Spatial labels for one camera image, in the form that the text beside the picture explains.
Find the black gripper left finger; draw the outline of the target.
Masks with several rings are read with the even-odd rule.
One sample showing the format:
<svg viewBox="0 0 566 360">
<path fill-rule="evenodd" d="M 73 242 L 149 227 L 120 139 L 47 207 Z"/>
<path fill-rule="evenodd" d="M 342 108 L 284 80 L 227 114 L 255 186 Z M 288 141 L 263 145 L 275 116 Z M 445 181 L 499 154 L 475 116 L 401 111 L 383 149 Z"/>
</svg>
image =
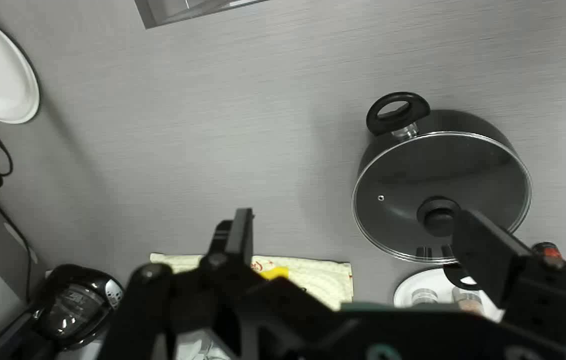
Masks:
<svg viewBox="0 0 566 360">
<path fill-rule="evenodd" d="M 223 221 L 213 237 L 209 265 L 220 268 L 228 262 L 253 265 L 255 253 L 255 213 L 238 209 L 233 221 Z"/>
</svg>

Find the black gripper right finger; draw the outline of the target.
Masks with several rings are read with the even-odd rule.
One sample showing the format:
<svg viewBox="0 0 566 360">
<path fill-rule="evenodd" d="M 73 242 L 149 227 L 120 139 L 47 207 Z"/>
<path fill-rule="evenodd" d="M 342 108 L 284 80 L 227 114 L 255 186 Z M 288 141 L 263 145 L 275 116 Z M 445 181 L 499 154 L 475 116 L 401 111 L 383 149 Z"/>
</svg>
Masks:
<svg viewBox="0 0 566 360">
<path fill-rule="evenodd" d="M 524 281 L 532 262 L 530 248 L 483 213 L 459 213 L 452 251 L 496 307 L 521 308 L 529 300 Z"/>
</svg>

